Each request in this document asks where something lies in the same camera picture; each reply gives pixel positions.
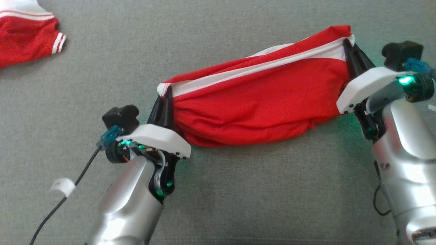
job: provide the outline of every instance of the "blue connector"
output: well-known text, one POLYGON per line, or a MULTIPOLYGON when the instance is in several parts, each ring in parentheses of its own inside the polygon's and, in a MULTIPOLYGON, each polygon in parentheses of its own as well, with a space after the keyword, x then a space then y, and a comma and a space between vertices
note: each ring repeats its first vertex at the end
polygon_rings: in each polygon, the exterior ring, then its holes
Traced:
POLYGON ((112 126, 106 133, 102 134, 100 140, 97 142, 97 147, 101 147, 101 151, 106 150, 109 145, 123 134, 123 131, 117 126, 112 126))
POLYGON ((408 58, 405 63, 405 68, 407 71, 423 73, 423 74, 430 75, 432 77, 435 76, 435 69, 433 67, 415 58, 408 58))

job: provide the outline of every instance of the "gray fabric surface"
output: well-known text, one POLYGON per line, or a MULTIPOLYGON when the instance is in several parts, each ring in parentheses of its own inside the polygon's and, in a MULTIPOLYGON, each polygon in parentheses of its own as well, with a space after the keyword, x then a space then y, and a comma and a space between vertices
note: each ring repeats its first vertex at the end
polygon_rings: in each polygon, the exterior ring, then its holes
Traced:
MULTIPOLYGON (((145 122, 156 86, 174 75, 350 24, 377 65, 412 40, 436 65, 433 0, 39 0, 67 35, 60 54, 0 70, 0 243, 28 244, 76 179, 105 127, 133 103, 145 122)), ((428 123, 436 113, 419 109, 428 123)), ((193 147, 151 244, 393 244, 391 216, 372 207, 371 145, 353 116, 265 145, 193 147)), ((37 244, 83 244, 103 193, 124 168, 103 154, 37 244)), ((379 198, 381 209, 387 208, 379 198)))

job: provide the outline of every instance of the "folded cloth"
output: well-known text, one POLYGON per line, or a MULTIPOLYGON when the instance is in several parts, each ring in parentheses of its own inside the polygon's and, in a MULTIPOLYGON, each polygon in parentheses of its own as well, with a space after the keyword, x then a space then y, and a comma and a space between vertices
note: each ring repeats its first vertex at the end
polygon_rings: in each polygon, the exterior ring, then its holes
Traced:
POLYGON ((350 26, 332 26, 294 44, 178 75, 174 119, 199 146, 246 145, 298 136, 338 116, 336 100, 349 82, 342 41, 350 26))
POLYGON ((60 52, 57 25, 36 0, 0 0, 0 68, 60 52))

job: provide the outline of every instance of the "black cable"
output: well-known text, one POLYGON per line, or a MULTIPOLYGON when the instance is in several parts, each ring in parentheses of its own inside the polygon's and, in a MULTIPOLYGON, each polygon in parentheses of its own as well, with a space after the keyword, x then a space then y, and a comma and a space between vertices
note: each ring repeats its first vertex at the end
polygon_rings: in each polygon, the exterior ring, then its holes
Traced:
MULTIPOLYGON (((99 151, 101 150, 101 146, 97 147, 94 154, 89 159, 88 163, 86 164, 85 168, 82 170, 82 173, 79 175, 79 178, 77 178, 76 182, 74 183, 75 186, 77 186, 80 182, 80 180, 85 175, 86 171, 88 170, 89 166, 91 165, 94 158, 97 156, 99 151)), ((33 235, 32 241, 30 242, 30 245, 33 245, 35 243, 36 237, 38 236, 39 232, 41 231, 42 227, 45 225, 45 223, 50 219, 50 217, 62 206, 62 204, 67 200, 67 197, 64 197, 53 210, 45 217, 45 219, 41 222, 41 224, 38 226, 38 229, 36 229, 35 234, 33 235)))
POLYGON ((388 215, 388 214, 391 212, 391 210, 389 209, 389 210, 387 210, 386 212, 382 213, 382 212, 380 212, 380 210, 377 208, 377 205, 375 204, 375 200, 377 199, 377 192, 380 190, 381 187, 382 187, 382 184, 379 183, 378 186, 377 186, 377 188, 375 189, 374 196, 373 196, 373 198, 372 198, 372 205, 374 206, 375 211, 376 211, 379 215, 381 215, 381 216, 385 216, 385 215, 388 215))
POLYGON ((380 170, 378 169, 378 163, 377 163, 377 161, 374 161, 374 167, 375 167, 375 171, 377 172, 377 177, 378 177, 378 186, 377 186, 377 188, 376 188, 375 191, 374 191, 374 196, 372 197, 372 205, 374 206, 375 211, 376 211, 379 215, 381 215, 381 216, 385 216, 385 215, 388 215, 388 214, 391 212, 391 210, 389 209, 389 210, 387 210, 386 212, 382 213, 382 212, 380 212, 380 210, 377 208, 377 205, 375 204, 375 201, 376 201, 376 199, 377 199, 377 192, 378 192, 378 191, 380 190, 380 188, 382 187, 382 184, 381 184, 380 170))

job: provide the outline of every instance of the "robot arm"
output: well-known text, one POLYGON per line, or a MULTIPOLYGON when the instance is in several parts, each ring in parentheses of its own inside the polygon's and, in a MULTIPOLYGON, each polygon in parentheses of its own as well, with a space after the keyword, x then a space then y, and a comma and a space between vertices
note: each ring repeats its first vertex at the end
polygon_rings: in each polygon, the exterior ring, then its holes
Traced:
POLYGON ((171 88, 157 98, 147 124, 139 125, 138 114, 128 105, 103 116, 108 128, 124 129, 106 156, 113 163, 127 162, 127 167, 101 200, 88 245, 148 244, 164 199, 174 191, 176 163, 191 155, 191 146, 174 131, 171 88))
POLYGON ((384 67, 349 42, 344 48, 351 82, 337 107, 353 112, 365 139, 374 142, 379 188, 398 244, 436 244, 436 139, 411 103, 432 97, 434 69, 419 61, 422 46, 409 41, 385 46, 384 67))

